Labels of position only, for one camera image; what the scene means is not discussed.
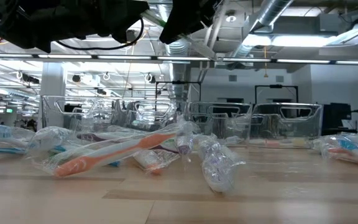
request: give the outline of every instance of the toothbrush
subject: toothbrush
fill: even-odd
[[[92,169],[95,166],[105,166],[112,162],[128,157],[135,152],[147,150],[158,146],[164,141],[173,138],[172,134],[153,134],[143,139],[131,140],[122,142],[112,146],[104,147],[86,156],[80,156],[76,159],[68,161],[63,165],[57,167],[53,174],[57,177],[65,177],[72,174],[78,174]]]

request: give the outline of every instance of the metal beam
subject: metal beam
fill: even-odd
[[[139,56],[139,55],[86,55],[89,58],[74,58],[77,55],[64,55],[59,58],[40,58],[29,54],[0,54],[0,58],[8,60],[34,61],[45,59],[53,62],[124,62],[124,63],[191,63],[213,62],[206,57],[176,57],[176,56]],[[287,63],[287,64],[320,64],[320,65],[358,65],[358,60],[313,60],[285,58],[220,58],[220,62],[252,62],[252,63]]]

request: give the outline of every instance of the ceiling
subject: ceiling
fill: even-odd
[[[171,4],[172,1],[164,0],[149,0],[150,8],[156,10],[158,4]],[[218,32],[218,40],[213,47],[217,53],[228,54],[232,52],[242,42],[242,27],[246,19],[246,15],[251,15],[260,9],[262,1],[241,1],[232,0],[227,10],[234,11],[236,20],[228,22],[223,19],[223,23]],[[351,12],[358,10],[358,1],[312,1],[312,0],[295,0],[292,5],[282,14],[282,16],[298,16],[298,17],[316,17],[321,13],[325,14],[338,14],[338,12]],[[216,13],[215,22],[219,19],[220,12]],[[140,22],[134,24],[131,29],[140,30]],[[52,43],[52,54],[94,54],[94,55],[166,55],[165,45],[162,44],[158,38],[162,29],[155,24],[145,21],[145,32],[138,43],[133,47],[114,51],[77,51],[66,49],[57,43]],[[207,29],[200,30],[191,34],[190,37],[197,42],[204,42]],[[67,43],[76,47],[114,47],[119,45],[118,42],[109,37],[99,37],[92,35],[87,37],[87,40],[70,39],[64,40]],[[9,54],[44,54],[39,49],[21,49],[9,42],[0,44],[0,53]],[[268,57],[268,58],[296,58],[296,59],[354,59],[358,60],[358,47],[336,47],[336,48],[316,48],[316,47],[277,47],[267,46],[266,48],[253,48],[251,51],[253,57]],[[198,52],[191,49],[189,55],[197,56]],[[65,62],[63,64],[67,71],[67,95],[80,95],[80,96],[98,96],[96,90],[79,90],[75,89],[79,86],[87,86],[87,83],[73,82],[74,75],[92,75],[93,79],[99,80],[99,86],[104,87],[117,87],[122,90],[108,91],[108,96],[115,97],[155,97],[154,84],[145,80],[145,76],[152,74],[156,77],[157,81],[170,82],[170,65],[169,64],[141,64],[141,63],[97,63],[97,62]],[[17,60],[0,60],[0,85],[14,85],[24,86],[24,83],[18,76],[26,73],[32,77],[39,79],[42,82],[42,62],[21,62]],[[264,68],[262,63],[256,63],[252,68],[258,70]],[[291,65],[282,64],[269,64],[268,68],[291,68]],[[125,88],[143,88],[142,91],[124,91]],[[167,85],[159,97],[168,98],[173,91],[171,85]],[[19,93],[25,93],[29,96],[37,96],[39,89],[35,88],[18,88],[13,89]],[[23,96],[11,94],[16,98]]]

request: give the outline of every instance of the plastic bag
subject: plastic bag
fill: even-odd
[[[325,136],[314,142],[325,159],[340,159],[358,163],[358,134]]]
[[[24,154],[33,131],[0,125],[0,153]]]
[[[67,142],[72,133],[69,129],[53,126],[37,131],[28,144],[27,158],[41,161],[48,158],[51,152],[59,153],[77,147],[77,144]]]
[[[187,123],[170,124],[153,133],[133,136],[131,140],[119,144],[115,144],[112,140],[92,143],[49,157],[39,162],[39,165],[48,173],[57,177],[66,177],[120,161],[139,151],[151,149],[174,138],[179,130],[183,130],[188,125]]]
[[[179,155],[181,155],[182,157],[182,161],[185,164],[187,162],[191,162],[189,154],[194,148],[195,135],[193,131],[195,130],[198,130],[198,127],[195,126],[194,123],[183,122],[175,138],[177,150],[179,152]]]
[[[217,193],[232,190],[236,167],[246,162],[211,136],[198,136],[197,139],[198,155],[203,160],[202,170],[209,187]]]
[[[140,151],[134,155],[134,159],[140,164],[140,168],[146,173],[161,174],[161,169],[169,166],[179,159],[179,155],[161,149]]]

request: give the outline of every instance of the overhead rack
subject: overhead rack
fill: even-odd
[[[1,59],[43,62],[124,62],[124,63],[190,63],[213,62],[206,57],[142,56],[142,55],[57,55],[0,54]],[[284,58],[220,58],[217,62],[252,62],[317,65],[358,65],[358,60],[309,60]]]

